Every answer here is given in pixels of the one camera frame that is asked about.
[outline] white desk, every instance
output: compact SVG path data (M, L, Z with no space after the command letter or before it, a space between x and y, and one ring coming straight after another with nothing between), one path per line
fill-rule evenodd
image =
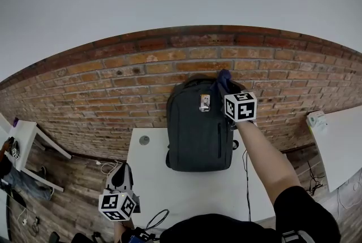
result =
M323 131L309 129L332 192L362 168L362 106L325 116L327 126Z
M39 182L48 185L56 190L61 192L64 191L63 188L44 180L43 178L37 176L32 171L28 170L25 165L27 164L27 160L29 157L30 149L33 146L33 141L36 135L41 136L50 146L52 146L55 150L60 152L66 158L71 159L72 156L69 155L66 151L64 151L60 146L58 146L55 142L53 142L44 132L42 132L33 121L18 121L16 127L11 127L8 137L14 137L15 140L19 143L20 150L20 158L15 160L10 154L7 154L8 159L11 161L12 165L20 172L28 174L30 177L38 180Z
M141 136L150 143L140 145ZM238 131L234 139L239 147L225 171L176 172L166 166L169 138L166 128L135 128L132 132L127 163L132 168L133 191L140 196L141 214L133 214L135 225L144 227L158 212L170 214L160 228L170 228L190 217L217 213L237 220L248 220L246 172L242 155L245 146ZM275 215L268 195L249 160L249 194L253 221Z

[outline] dark gray backpack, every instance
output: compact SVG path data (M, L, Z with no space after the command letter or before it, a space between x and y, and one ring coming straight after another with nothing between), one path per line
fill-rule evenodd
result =
M210 110L200 111L200 96L210 95ZM167 101L169 152L166 164L175 171L226 170L232 158L232 130L222 112L217 80L195 75L177 85Z

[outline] wooden floor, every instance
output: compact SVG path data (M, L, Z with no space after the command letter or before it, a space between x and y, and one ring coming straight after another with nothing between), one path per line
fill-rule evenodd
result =
M324 175L324 169L322 164L318 162L318 158L312 159L311 165L314 175L321 177ZM64 193L55 192L52 200L48 202L36 200L21 192L28 208L41 219L40 231L36 238L32 236L31 230L34 214L30 213L28 224L25 227L20 225L19 228L16 224L16 218L21 213L22 208L16 202L11 201L10 207L13 217L10 230L13 242L48 242L52 231L56 231L63 242L71 242L74 234L78 232L90 237L93 231L101 232L106 242L112 242L113 224L106 220L97 209L98 196L104 187L106 176L100 172L100 167L95 164L95 161L80 158L67 160L55 152L43 152L33 147L28 167L36 170L42 164L48 168L49 174L53 175L50 178L64 187ZM296 169L297 173L302 173L299 177L305 188L309 188L311 178L308 170L306 165ZM362 187L358 188L359 176L360 173L357 173L339 190L341 202L345 207L358 203L352 208L345 209L337 203L337 191L328 192L325 178L320 179L324 186L317 189L314 196L317 202L329 210L336 219L338 218L342 242L362 242L362 203L360 202ZM274 228L275 218L258 223L264 227Z

